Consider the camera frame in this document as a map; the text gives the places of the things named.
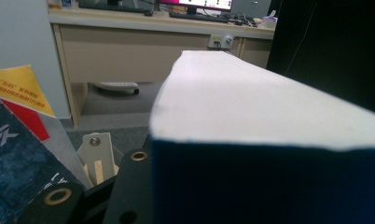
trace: power outlet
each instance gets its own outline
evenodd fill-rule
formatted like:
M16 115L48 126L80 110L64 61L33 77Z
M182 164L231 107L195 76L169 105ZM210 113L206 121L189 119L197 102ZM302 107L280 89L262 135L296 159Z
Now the power outlet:
M211 35L208 42L210 49L231 49L234 36L232 35Z

